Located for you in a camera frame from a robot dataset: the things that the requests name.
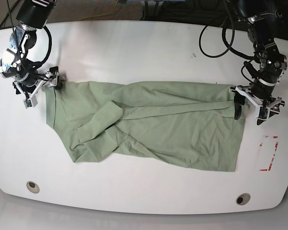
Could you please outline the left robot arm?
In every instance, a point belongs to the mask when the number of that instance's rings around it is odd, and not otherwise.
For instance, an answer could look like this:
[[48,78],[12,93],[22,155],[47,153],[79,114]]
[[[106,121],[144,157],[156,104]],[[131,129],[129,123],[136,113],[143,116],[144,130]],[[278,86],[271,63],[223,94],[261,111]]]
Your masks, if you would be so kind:
[[[264,16],[267,14],[265,3],[262,0],[226,0],[224,1],[228,18],[222,28],[222,41],[226,50],[214,55],[220,58],[227,52],[245,59],[242,69],[246,69],[251,78],[248,86],[233,86],[230,92],[234,93],[235,120],[242,115],[242,106],[249,101],[255,107],[257,125],[261,125],[269,118],[280,113],[280,106],[285,102],[280,97],[273,97],[272,92],[279,82],[281,75],[287,70],[287,57],[281,54],[274,41],[274,36]],[[248,38],[253,44],[254,55],[248,56],[232,45],[235,34],[234,17],[248,24]]]

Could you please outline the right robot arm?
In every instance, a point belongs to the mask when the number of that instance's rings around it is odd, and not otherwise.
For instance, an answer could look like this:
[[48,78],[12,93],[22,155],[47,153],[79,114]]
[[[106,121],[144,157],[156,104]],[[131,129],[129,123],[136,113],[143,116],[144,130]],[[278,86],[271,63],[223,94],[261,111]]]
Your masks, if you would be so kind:
[[[0,74],[4,78],[13,78],[16,94],[25,97],[27,108],[37,105],[36,94],[44,87],[62,88],[59,68],[51,67],[46,73],[38,69],[48,60],[52,50],[52,36],[46,27],[50,13],[56,5],[55,0],[25,0],[19,9],[16,20],[18,26],[12,26],[9,45],[0,60]],[[43,29],[48,36],[48,49],[42,61],[31,61],[27,58],[29,49],[37,41],[36,31]]]

